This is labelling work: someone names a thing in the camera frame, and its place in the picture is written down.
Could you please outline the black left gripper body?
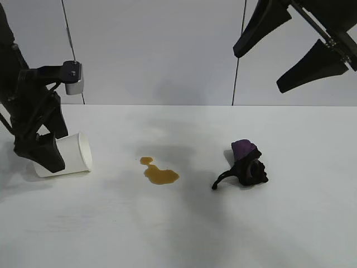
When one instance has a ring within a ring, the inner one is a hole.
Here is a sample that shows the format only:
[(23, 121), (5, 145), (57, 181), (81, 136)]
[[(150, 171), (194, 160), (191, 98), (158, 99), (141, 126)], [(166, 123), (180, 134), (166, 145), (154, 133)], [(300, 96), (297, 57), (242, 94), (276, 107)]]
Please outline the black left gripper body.
[(46, 121), (55, 108), (50, 98), (59, 85), (59, 71), (1, 71), (1, 104), (10, 122), (3, 116), (1, 121), (14, 138), (51, 133)]

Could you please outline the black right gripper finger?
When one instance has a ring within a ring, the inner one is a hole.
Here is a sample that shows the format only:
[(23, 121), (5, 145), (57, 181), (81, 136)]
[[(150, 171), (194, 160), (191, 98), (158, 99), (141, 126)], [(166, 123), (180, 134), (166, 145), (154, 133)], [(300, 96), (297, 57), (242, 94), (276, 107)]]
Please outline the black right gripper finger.
[(343, 75), (347, 71), (341, 55), (317, 40), (308, 53), (277, 80), (277, 86), (281, 93), (285, 93), (315, 80)]
[(259, 0), (241, 37), (233, 46), (234, 55), (242, 58), (262, 38), (292, 17), (287, 11), (291, 1)]

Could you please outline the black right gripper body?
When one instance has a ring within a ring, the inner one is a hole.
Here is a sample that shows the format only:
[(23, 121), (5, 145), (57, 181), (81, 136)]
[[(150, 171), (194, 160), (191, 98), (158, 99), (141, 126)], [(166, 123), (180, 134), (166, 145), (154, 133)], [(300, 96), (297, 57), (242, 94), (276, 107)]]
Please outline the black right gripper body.
[(356, 71), (356, 1), (290, 1), (290, 5)]

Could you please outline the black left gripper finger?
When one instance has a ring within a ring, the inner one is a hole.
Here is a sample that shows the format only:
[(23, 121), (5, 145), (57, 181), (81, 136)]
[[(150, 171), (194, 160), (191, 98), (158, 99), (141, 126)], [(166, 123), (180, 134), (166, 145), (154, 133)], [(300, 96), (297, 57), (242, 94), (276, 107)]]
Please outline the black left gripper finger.
[(61, 98), (54, 93), (50, 100), (54, 103), (54, 110), (46, 121), (46, 128), (55, 135), (56, 139), (68, 136), (67, 126), (61, 110)]
[(59, 152), (53, 133), (36, 134), (26, 138), (16, 136), (15, 154), (38, 163), (51, 173), (59, 172), (65, 168), (65, 161)]

